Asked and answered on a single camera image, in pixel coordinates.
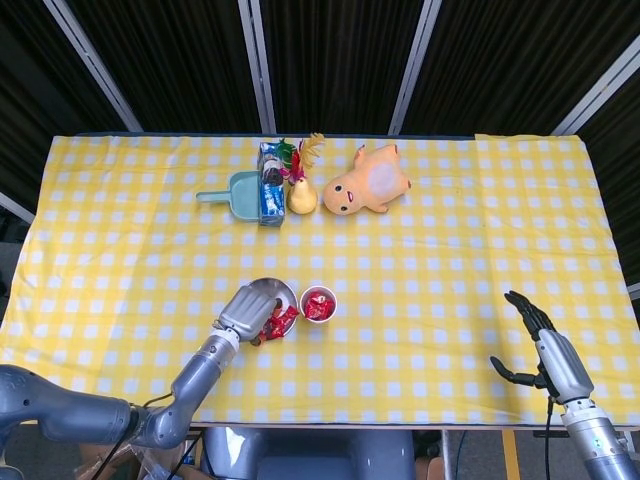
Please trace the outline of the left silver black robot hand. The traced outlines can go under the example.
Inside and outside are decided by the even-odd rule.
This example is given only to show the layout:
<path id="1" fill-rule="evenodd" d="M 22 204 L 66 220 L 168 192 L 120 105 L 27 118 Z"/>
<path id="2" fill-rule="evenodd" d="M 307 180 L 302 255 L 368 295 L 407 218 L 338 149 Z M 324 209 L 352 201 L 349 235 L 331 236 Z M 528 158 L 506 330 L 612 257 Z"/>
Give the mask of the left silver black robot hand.
<path id="1" fill-rule="evenodd" d="M 240 342 L 249 342 L 260 334 L 275 307 L 275 297 L 245 285 L 222 309 L 214 325 L 220 330 L 232 330 Z"/>

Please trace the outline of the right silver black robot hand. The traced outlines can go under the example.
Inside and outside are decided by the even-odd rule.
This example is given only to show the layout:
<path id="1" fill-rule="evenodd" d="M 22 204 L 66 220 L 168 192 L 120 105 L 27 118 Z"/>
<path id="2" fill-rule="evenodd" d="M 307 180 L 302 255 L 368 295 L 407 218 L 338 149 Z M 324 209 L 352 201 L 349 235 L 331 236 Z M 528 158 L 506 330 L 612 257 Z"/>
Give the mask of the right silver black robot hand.
<path id="1" fill-rule="evenodd" d="M 510 290 L 504 294 L 522 317 L 539 357 L 536 374 L 515 373 L 495 356 L 490 361 L 496 372 L 515 385 L 546 389 L 551 398 L 565 403 L 589 398 L 594 385 L 572 343 L 559 333 L 548 315 L 524 295 Z"/>

